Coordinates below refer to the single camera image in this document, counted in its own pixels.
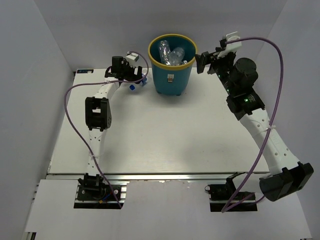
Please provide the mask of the small blue-cap water bottle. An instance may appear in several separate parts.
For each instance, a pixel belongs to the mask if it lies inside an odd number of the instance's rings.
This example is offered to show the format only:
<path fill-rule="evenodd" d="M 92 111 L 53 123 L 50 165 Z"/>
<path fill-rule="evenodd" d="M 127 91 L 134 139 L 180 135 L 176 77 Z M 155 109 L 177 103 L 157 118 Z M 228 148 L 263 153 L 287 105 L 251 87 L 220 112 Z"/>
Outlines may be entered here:
<path fill-rule="evenodd" d="M 147 84 L 147 80 L 148 80 L 147 77 L 144 74 L 142 74 L 142 80 L 139 83 L 130 84 L 129 89 L 131 91 L 136 91 L 136 90 L 144 87 Z"/>

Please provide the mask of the blue label plastic bottle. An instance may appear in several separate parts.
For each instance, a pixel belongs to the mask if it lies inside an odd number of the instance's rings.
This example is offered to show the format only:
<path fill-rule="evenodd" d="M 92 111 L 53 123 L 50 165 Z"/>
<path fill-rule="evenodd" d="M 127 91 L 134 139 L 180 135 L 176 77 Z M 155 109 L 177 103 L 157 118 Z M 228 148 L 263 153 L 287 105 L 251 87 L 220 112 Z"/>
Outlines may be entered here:
<path fill-rule="evenodd" d="M 168 56 L 168 62 L 171 66 L 182 65 L 184 56 L 185 50 L 182 47 L 176 47 L 170 52 Z"/>

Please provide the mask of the clear unlabeled plastic bottle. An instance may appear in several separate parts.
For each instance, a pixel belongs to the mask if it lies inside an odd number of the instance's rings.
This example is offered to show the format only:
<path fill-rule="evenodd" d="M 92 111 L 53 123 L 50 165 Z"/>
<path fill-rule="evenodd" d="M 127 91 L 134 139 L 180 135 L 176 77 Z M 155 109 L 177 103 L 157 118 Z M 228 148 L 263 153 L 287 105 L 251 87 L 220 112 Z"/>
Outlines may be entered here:
<path fill-rule="evenodd" d="M 164 65 L 170 65 L 169 56 L 171 53 L 170 45 L 167 40 L 160 40 L 158 45 L 158 52 L 160 56 L 160 61 Z"/>

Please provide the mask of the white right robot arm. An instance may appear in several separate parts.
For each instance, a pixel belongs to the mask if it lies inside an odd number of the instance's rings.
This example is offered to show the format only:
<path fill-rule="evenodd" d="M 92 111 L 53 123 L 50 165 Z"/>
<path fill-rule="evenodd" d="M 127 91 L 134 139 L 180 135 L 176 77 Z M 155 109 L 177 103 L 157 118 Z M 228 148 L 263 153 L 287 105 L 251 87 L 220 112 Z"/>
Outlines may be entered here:
<path fill-rule="evenodd" d="M 314 169 L 289 150 L 268 117 L 265 104 L 253 89 L 259 76 L 255 62 L 235 57 L 233 52 L 222 57 L 218 52 L 196 54 L 197 73 L 209 66 L 208 74 L 218 76 L 228 94 L 227 106 L 262 151 L 270 175 L 259 180 L 259 187 L 269 201 L 275 202 L 301 190 Z"/>

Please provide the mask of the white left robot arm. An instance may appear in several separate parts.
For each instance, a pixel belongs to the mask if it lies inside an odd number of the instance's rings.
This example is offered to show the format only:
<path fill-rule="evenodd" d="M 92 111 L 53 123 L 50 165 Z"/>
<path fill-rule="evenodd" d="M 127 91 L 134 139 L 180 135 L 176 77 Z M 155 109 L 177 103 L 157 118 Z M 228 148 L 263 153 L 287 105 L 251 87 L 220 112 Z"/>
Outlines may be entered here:
<path fill-rule="evenodd" d="M 112 57 L 111 67 L 104 74 L 104 81 L 95 95 L 85 99 L 85 124 L 88 127 L 89 160 L 84 181 L 97 178 L 88 188 L 88 193 L 99 200 L 105 196 L 106 187 L 99 182 L 104 180 L 99 161 L 104 153 L 105 139 L 108 129 L 112 124 L 110 101 L 121 84 L 144 84 L 145 75 L 142 67 L 136 66 L 139 55 L 128 52 L 125 57 Z"/>

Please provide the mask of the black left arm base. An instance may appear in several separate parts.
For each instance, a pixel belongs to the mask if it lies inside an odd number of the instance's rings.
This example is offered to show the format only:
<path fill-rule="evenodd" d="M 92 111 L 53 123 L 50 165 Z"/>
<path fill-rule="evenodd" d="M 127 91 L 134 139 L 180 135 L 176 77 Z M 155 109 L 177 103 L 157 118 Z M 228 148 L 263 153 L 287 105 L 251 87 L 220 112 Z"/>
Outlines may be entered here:
<path fill-rule="evenodd" d="M 112 184 L 111 188 L 99 174 L 85 173 L 77 181 L 74 209 L 119 210 L 123 206 L 121 185 Z"/>

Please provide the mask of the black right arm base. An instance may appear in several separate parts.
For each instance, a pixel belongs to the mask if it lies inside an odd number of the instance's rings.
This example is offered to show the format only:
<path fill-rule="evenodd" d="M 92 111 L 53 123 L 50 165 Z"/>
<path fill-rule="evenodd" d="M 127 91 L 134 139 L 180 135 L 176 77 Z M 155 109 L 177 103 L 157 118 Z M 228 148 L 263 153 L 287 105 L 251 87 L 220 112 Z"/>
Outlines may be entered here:
<path fill-rule="evenodd" d="M 204 191 L 209 195 L 209 206 L 211 213 L 218 213 L 222 210 L 232 194 L 236 191 L 234 179 L 238 176 L 243 177 L 244 172 L 236 172 L 226 178 L 225 183 L 209 184 Z M 229 212 L 257 212 L 256 196 L 252 195 L 246 201 L 233 207 Z"/>

